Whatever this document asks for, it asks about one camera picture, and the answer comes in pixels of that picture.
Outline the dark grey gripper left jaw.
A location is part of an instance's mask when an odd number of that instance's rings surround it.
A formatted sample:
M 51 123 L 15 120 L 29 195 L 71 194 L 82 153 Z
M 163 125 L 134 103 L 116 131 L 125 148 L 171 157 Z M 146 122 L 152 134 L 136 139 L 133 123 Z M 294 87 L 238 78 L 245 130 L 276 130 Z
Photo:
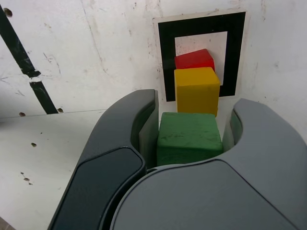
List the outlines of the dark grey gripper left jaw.
M 51 230 L 107 230 L 124 194 L 154 166 L 158 92 L 134 91 L 94 126 L 49 224 Z

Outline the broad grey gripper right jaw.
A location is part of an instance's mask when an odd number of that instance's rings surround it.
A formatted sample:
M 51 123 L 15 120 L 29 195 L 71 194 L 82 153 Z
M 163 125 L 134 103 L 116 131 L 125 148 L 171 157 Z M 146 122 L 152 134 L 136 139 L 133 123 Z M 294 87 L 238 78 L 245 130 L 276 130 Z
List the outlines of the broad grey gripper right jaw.
M 240 99 L 234 146 L 190 164 L 161 167 L 122 198 L 112 230 L 304 230 L 307 145 L 268 106 Z

